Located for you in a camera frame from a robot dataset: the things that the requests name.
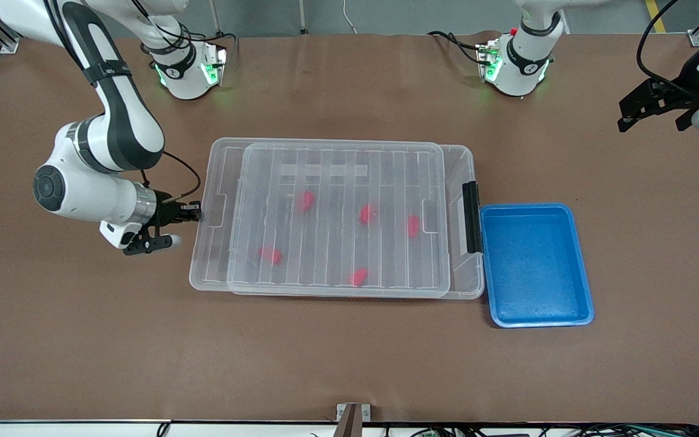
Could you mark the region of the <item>metal table edge bracket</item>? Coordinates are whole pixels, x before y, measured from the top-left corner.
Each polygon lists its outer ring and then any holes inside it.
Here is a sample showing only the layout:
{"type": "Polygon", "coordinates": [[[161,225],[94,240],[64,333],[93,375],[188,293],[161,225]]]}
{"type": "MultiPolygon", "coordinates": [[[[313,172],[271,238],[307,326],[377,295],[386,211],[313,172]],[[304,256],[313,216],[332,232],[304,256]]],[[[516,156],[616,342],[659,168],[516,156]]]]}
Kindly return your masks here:
{"type": "Polygon", "coordinates": [[[363,425],[371,421],[371,404],[337,404],[336,417],[337,424],[333,437],[362,437],[363,425]]]}

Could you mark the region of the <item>blue plastic tray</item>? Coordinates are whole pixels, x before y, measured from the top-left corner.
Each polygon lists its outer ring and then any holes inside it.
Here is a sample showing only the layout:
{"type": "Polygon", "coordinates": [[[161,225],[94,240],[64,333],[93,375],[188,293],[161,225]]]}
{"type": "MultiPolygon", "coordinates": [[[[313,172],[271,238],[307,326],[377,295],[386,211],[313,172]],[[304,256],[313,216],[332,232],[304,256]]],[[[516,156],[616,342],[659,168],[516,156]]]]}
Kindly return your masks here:
{"type": "Polygon", "coordinates": [[[489,313],[502,328],[577,327],[595,317],[571,209],[563,203],[483,206],[489,313]]]}

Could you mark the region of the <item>clear plastic storage box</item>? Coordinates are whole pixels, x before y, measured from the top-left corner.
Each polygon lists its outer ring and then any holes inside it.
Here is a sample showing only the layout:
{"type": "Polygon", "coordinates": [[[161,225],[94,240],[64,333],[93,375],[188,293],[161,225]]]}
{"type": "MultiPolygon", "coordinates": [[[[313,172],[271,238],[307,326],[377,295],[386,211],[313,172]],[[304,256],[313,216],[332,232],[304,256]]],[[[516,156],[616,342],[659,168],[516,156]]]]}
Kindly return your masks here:
{"type": "Polygon", "coordinates": [[[432,142],[254,140],[241,159],[227,283],[243,295],[474,299],[482,256],[464,236],[463,146],[432,142]],[[302,214],[304,190],[316,199],[302,214]],[[361,207],[377,216],[360,223],[361,207]],[[406,222],[420,218],[410,239],[406,222]],[[280,265],[258,250],[280,250],[280,265]],[[353,271],[367,268],[360,287],[353,271]]]}

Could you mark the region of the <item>clear ribbed plastic lid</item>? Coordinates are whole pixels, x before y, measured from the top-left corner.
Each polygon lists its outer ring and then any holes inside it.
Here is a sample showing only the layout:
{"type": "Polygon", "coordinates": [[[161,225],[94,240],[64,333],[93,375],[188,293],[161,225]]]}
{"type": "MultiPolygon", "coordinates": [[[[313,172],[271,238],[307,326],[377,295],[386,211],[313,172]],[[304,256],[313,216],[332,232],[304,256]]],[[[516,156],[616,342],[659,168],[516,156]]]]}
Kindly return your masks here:
{"type": "Polygon", "coordinates": [[[189,282],[238,295],[439,299],[450,289],[443,149],[217,139],[189,282]]]}

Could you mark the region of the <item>black box latch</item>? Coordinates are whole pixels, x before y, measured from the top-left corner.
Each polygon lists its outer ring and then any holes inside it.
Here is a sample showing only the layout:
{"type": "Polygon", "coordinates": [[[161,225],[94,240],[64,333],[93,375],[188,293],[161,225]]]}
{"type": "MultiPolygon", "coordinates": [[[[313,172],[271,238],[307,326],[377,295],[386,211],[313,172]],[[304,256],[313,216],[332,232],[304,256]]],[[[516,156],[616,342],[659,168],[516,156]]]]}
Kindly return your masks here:
{"type": "Polygon", "coordinates": [[[480,198],[478,194],[478,184],[475,180],[463,183],[463,206],[464,206],[464,236],[466,238],[466,249],[469,254],[482,252],[482,230],[480,215],[480,198]]]}

